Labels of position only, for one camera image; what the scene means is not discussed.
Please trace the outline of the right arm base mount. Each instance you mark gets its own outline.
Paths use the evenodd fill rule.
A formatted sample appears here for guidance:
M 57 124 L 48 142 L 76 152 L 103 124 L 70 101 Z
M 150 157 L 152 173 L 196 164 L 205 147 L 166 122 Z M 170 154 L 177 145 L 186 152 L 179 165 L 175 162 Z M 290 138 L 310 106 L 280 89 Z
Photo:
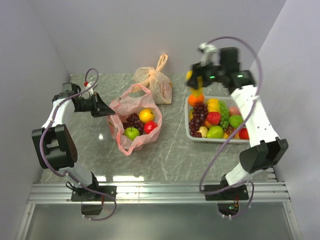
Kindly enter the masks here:
M 233 187 L 217 194 L 205 194 L 205 200 L 216 202 L 220 214 L 234 217 L 240 212 L 240 201 L 249 200 L 246 185 Z

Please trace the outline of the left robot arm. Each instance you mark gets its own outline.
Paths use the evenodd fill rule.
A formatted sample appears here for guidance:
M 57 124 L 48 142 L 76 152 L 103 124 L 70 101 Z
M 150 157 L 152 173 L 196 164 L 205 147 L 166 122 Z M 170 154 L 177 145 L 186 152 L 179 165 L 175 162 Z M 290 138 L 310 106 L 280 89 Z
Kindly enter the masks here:
M 102 190 L 95 175 L 78 162 L 77 148 L 67 123 L 77 112 L 89 112 L 94 118 L 115 115 L 100 95 L 92 91 L 92 85 L 92 82 L 87 84 L 88 98 L 84 98 L 80 86 L 63 84 L 62 93 L 52 100 L 52 111 L 47 121 L 31 133 L 40 166 L 52 170 L 59 177 L 69 177 L 72 181 L 66 186 L 89 201 L 97 200 Z

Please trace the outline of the pink plastic bag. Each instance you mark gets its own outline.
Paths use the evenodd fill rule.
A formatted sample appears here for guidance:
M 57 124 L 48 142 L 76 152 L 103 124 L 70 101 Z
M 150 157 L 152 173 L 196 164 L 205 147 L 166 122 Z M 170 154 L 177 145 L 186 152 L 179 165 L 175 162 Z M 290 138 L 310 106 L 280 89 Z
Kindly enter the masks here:
M 119 151 L 125 156 L 158 139 L 162 113 L 148 88 L 133 84 L 114 99 L 109 107 L 115 112 L 106 117 L 110 133 Z

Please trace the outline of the purple grape bunch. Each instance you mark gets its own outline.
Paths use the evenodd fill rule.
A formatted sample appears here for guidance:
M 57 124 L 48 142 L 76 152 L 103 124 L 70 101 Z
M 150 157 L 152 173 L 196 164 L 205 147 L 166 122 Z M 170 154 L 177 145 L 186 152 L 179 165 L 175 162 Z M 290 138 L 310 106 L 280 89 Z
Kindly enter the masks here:
M 125 122 L 122 123 L 123 128 L 129 128 L 129 127 L 134 127 L 137 128 L 140 132 L 140 134 L 142 135 L 144 133 L 144 123 L 142 121 L 140 121 L 139 116 L 137 113 L 132 113 L 130 114 Z

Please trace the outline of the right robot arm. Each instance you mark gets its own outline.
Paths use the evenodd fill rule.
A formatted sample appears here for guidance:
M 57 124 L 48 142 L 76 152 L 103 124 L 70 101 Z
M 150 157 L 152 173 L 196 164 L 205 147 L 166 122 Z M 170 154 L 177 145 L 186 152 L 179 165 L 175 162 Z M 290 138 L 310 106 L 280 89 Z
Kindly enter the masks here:
M 245 127 L 248 131 L 250 147 L 239 154 L 239 163 L 225 174 L 220 188 L 213 191 L 199 188 L 207 196 L 221 194 L 226 200 L 233 199 L 239 186 L 249 182 L 256 174 L 275 166 L 289 147 L 286 139 L 281 139 L 273 129 L 259 97 L 257 85 L 250 70 L 241 70 L 238 48 L 216 48 L 209 43 L 198 47 L 201 61 L 191 66 L 187 86 L 198 90 L 221 83 L 238 107 L 243 123 L 236 130 Z

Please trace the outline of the red fake apple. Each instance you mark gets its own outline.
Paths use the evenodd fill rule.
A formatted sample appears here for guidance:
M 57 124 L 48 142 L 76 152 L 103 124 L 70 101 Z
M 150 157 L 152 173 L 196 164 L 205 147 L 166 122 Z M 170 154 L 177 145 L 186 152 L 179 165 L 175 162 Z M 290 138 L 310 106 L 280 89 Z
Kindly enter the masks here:
M 147 123 L 144 124 L 144 133 L 145 134 L 150 134 L 156 127 L 158 126 L 158 124 L 154 121 L 149 121 Z

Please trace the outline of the yellow fake lemon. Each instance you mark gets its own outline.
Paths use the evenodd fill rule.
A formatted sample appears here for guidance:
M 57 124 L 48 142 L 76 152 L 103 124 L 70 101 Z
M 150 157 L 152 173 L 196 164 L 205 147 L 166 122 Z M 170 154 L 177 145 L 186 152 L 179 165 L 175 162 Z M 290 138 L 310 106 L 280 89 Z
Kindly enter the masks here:
M 138 114 L 139 120 L 142 121 L 144 124 L 151 122 L 154 120 L 155 115 L 153 110 L 150 108 L 144 108 Z

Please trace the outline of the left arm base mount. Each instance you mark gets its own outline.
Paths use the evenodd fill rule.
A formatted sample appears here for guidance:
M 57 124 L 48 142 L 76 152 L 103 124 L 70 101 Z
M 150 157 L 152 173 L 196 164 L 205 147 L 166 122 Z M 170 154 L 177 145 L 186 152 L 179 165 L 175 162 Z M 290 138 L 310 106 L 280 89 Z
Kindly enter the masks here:
M 81 202 L 81 213 L 85 216 L 98 216 L 102 212 L 104 203 L 113 201 L 104 195 L 77 188 L 70 182 L 66 183 L 66 187 L 72 190 L 71 201 Z

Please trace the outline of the yellow fake mango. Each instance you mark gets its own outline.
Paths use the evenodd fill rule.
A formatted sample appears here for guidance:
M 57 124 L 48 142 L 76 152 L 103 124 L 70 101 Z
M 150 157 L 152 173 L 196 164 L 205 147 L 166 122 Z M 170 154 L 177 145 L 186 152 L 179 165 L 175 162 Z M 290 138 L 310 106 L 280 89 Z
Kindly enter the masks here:
M 203 78 L 192 70 L 186 73 L 186 85 L 190 88 L 191 94 L 194 97 L 199 97 L 203 94 Z

